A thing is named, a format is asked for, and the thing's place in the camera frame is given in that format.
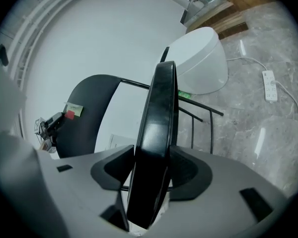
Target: white wall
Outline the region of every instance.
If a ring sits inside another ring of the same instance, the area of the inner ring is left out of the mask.
[[[53,23],[42,41],[26,86],[27,140],[34,121],[62,111],[83,79],[111,74],[150,84],[165,47],[185,34],[183,8],[171,0],[79,0]],[[147,93],[120,85],[105,114],[96,149],[110,134],[136,138]]]

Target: white cable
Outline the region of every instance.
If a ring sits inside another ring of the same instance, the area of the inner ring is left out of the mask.
[[[238,57],[238,58],[232,58],[232,59],[227,59],[227,61],[232,61],[232,60],[237,60],[237,59],[249,59],[249,60],[253,60],[253,61],[255,61],[255,62],[257,62],[257,63],[259,63],[261,66],[263,66],[264,68],[265,68],[265,70],[268,70],[267,68],[266,68],[266,66],[265,65],[263,65],[260,61],[258,61],[258,60],[256,60],[256,59],[254,59],[254,58],[249,58],[249,57]],[[296,99],[292,96],[292,94],[279,82],[279,81],[276,81],[276,80],[273,80],[273,82],[275,83],[275,84],[278,84],[278,85],[280,85],[281,87],[282,87],[282,89],[284,90],[284,92],[285,93],[287,93],[292,99],[293,99],[293,101],[295,102],[295,104],[296,104],[296,106],[297,106],[297,109],[298,109],[298,102],[296,101]]]

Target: chair backrest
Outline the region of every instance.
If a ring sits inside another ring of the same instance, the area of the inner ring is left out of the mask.
[[[68,102],[83,106],[83,110],[80,117],[65,118],[57,131],[60,158],[94,152],[101,121],[120,82],[121,79],[115,76],[94,75],[75,87]]]

